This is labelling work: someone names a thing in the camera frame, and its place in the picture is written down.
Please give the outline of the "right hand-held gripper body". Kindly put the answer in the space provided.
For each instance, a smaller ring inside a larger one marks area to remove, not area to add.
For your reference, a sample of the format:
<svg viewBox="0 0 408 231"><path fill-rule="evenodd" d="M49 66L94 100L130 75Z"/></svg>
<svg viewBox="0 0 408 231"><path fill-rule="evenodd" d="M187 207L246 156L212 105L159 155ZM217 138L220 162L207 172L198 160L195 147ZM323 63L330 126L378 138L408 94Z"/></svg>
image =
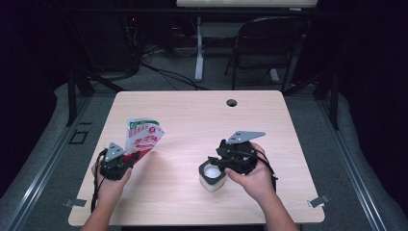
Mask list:
<svg viewBox="0 0 408 231"><path fill-rule="evenodd" d="M251 140L264 136L265 132L236 131L226 140L226 168L239 174L248 174L261 160Z"/></svg>

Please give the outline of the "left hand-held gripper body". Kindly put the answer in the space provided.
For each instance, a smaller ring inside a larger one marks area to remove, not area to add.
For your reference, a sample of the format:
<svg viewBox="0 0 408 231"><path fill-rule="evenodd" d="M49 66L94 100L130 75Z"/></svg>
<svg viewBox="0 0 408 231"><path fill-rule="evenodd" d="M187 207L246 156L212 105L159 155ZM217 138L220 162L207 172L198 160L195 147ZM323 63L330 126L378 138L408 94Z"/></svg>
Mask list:
<svg viewBox="0 0 408 231"><path fill-rule="evenodd" d="M114 142L102 152L100 173L109 180L120 180L129 168L127 162L132 155L127 155L125 150Z"/></svg>

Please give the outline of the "pink and white plastic bag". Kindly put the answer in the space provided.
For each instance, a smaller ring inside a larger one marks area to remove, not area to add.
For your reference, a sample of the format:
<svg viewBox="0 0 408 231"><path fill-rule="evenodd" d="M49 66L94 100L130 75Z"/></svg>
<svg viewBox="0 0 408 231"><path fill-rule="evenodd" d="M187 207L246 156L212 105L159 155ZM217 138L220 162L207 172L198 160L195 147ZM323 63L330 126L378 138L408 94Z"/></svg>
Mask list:
<svg viewBox="0 0 408 231"><path fill-rule="evenodd" d="M165 134L160 123L152 118L129 118L125 152L127 155L140 152L139 160L160 141Z"/></svg>

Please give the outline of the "person's left hand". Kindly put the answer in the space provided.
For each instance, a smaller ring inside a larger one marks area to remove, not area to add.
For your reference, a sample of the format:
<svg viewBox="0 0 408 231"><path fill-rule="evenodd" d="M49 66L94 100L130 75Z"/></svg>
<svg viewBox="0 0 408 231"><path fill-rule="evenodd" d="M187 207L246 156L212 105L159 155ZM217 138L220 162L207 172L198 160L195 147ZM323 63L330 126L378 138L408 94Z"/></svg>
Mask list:
<svg viewBox="0 0 408 231"><path fill-rule="evenodd" d="M100 207L102 204L115 205L121 198L124 187L131 177L132 170L128 168L120 180L104 178L96 165L92 166L91 171L96 177L97 206Z"/></svg>

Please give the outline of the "person's right hand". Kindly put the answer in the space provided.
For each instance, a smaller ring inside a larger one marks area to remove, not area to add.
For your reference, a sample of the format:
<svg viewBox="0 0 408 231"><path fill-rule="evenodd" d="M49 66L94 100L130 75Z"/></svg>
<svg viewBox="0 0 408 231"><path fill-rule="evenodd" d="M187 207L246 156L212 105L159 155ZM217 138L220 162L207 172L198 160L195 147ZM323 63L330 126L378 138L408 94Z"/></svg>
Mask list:
<svg viewBox="0 0 408 231"><path fill-rule="evenodd" d="M255 142L252 143L252 147L259 160L250 173L242 175L230 168L227 168L225 173L230 179L241 185L255 201L264 204L274 200L277 195L272 186L270 170L266 165L265 150Z"/></svg>

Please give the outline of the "white standing desk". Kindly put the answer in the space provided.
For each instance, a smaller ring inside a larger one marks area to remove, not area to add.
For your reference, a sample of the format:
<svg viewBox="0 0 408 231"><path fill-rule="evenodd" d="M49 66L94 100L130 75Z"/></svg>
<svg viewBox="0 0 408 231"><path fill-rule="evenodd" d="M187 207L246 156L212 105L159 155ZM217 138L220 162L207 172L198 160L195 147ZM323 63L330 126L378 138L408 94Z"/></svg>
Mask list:
<svg viewBox="0 0 408 231"><path fill-rule="evenodd" d="M301 12L313 9L318 0L176 0L176 6L185 10L289 10ZM197 82L203 80L204 52L203 39L226 39L237 34L242 22L209 22L202 16L196 17L197 59L195 77Z"/></svg>

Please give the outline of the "black folding chair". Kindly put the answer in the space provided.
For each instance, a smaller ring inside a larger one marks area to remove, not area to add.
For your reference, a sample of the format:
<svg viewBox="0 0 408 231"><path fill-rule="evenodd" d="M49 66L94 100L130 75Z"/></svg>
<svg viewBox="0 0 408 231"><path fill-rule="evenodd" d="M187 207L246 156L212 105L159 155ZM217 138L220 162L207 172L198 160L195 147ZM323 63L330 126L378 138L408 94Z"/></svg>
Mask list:
<svg viewBox="0 0 408 231"><path fill-rule="evenodd" d="M295 16L262 16L245 22L232 47L224 74L232 69L232 86L237 84L237 70L284 69L281 90L285 89L293 61L295 44L309 29L306 19Z"/></svg>

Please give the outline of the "dark computer tower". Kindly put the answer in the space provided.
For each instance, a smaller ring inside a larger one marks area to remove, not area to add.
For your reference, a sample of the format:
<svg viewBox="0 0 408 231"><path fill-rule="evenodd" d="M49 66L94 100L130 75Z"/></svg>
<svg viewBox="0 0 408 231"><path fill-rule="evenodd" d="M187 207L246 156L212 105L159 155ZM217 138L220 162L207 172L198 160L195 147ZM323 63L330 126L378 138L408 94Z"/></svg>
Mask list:
<svg viewBox="0 0 408 231"><path fill-rule="evenodd" d="M137 73L140 56L130 41L130 32L123 19L115 15L100 15L93 26L95 65L106 72Z"/></svg>

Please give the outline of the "grey metal table bracket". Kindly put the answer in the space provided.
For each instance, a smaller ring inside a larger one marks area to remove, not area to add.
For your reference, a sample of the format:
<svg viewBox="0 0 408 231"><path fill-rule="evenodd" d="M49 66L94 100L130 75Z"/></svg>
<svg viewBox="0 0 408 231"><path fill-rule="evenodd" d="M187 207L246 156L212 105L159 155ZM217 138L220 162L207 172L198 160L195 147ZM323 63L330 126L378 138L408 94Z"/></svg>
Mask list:
<svg viewBox="0 0 408 231"><path fill-rule="evenodd" d="M308 200L308 205L313 208L323 207L329 200L330 200L330 197L324 194L315 199Z"/></svg>
<svg viewBox="0 0 408 231"><path fill-rule="evenodd" d="M84 207L86 205L86 203L87 203L87 201L84 200L84 199L74 198L74 199L67 199L64 202L64 206L69 207L69 208Z"/></svg>

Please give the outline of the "aluminium floor rail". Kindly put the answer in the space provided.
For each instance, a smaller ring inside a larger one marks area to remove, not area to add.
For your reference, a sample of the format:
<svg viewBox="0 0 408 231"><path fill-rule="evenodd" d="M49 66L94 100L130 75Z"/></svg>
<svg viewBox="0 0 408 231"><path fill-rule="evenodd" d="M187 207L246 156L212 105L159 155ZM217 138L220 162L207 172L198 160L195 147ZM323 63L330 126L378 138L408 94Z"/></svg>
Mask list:
<svg viewBox="0 0 408 231"><path fill-rule="evenodd" d="M329 117L328 106L323 102L318 100L317 105L319 110L324 118L325 123L327 124L330 134L335 140L336 145L340 150L340 159L343 163L347 178L349 179L353 190L356 193L356 196L360 202L360 205L367 217L367 220L370 224L372 231L388 231L382 217L380 216L378 209L370 195L366 184L363 181L363 178L360 172L355 165L350 151L344 141L344 137L339 129L336 129Z"/></svg>
<svg viewBox="0 0 408 231"><path fill-rule="evenodd" d="M90 101L88 97L79 99L76 116L71 125L67 126L68 103L65 99L58 100L38 143L6 193L0 198L0 218L3 219L0 221L0 231L22 230Z"/></svg>

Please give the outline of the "black metal frame stand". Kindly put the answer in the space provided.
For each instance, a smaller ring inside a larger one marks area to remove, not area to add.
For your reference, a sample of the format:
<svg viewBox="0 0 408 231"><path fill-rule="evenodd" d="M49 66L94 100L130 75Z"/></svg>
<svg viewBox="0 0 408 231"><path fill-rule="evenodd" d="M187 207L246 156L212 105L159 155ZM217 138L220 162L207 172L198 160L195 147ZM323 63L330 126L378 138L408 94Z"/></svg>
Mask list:
<svg viewBox="0 0 408 231"><path fill-rule="evenodd" d="M114 92L124 91L124 88L103 78L94 71L84 68L73 68L67 76L68 92L68 121L71 126L77 116L77 92L79 90L85 97L92 97L95 93L90 81L96 81Z"/></svg>
<svg viewBox="0 0 408 231"><path fill-rule="evenodd" d="M292 95L313 83L318 84L315 90L313 91L313 96L316 100L323 100L327 94L330 94L330 104L328 113L329 121L331 122L334 129L338 130L340 76L337 71L323 70L322 72L307 79L306 81L299 82L294 86L288 88L287 90L284 90L283 94Z"/></svg>

